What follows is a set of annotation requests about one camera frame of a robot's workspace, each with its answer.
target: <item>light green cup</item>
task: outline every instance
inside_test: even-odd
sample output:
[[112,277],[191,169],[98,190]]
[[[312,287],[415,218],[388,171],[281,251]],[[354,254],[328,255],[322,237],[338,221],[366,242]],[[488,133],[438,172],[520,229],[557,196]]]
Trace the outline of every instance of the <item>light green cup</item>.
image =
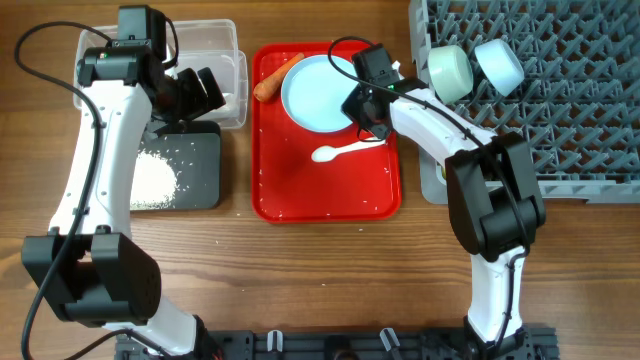
[[471,92],[471,64],[459,46],[449,45],[431,49],[427,66],[431,83],[443,103],[451,104]]

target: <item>red tray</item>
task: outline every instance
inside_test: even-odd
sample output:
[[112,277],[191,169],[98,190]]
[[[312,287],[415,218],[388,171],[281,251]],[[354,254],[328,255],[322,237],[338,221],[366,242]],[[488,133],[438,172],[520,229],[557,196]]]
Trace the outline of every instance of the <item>red tray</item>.
[[[330,43],[272,44],[253,58],[253,87],[297,53],[326,54]],[[336,56],[351,61],[362,44],[345,43]],[[253,210],[271,223],[380,220],[402,202],[395,135],[386,145],[314,163],[311,153],[323,145],[340,147],[357,141],[355,125],[332,134],[298,126],[280,96],[261,103],[253,98]]]

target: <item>white cup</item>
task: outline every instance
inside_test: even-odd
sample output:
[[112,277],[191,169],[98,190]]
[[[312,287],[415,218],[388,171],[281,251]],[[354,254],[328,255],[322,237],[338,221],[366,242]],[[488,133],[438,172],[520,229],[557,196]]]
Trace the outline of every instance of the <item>white cup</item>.
[[473,72],[467,54],[456,45],[431,49],[427,59],[431,83],[445,104],[460,100],[473,88]]
[[491,40],[477,46],[475,53],[487,79],[502,96],[509,95],[524,80],[520,61],[504,41]]

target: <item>white spoon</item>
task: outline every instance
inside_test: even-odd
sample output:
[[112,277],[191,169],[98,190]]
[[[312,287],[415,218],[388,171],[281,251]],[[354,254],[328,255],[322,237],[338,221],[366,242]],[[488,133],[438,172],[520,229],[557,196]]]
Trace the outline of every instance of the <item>white spoon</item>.
[[372,147],[384,145],[385,143],[386,142],[384,140],[376,141],[376,142],[358,141],[351,145],[347,145],[339,148],[334,148],[329,145],[320,146],[319,148],[316,149],[316,151],[313,152],[313,154],[311,154],[311,160],[315,162],[328,162],[333,160],[336,156],[340,154],[344,154],[351,151],[362,150],[362,149],[369,149]]

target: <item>carrot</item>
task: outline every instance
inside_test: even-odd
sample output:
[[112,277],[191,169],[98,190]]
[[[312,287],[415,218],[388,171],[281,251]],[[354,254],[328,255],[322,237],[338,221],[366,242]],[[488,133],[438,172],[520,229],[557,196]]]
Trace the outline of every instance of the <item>carrot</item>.
[[280,85],[282,85],[282,81],[284,81],[284,77],[287,75],[289,70],[291,70],[291,68],[302,59],[304,59],[304,54],[298,53],[298,55],[294,56],[291,60],[279,67],[278,70],[269,75],[268,78],[262,80],[258,85],[256,85],[253,89],[253,96],[255,96],[260,102],[265,102],[271,99],[273,94],[278,91]]

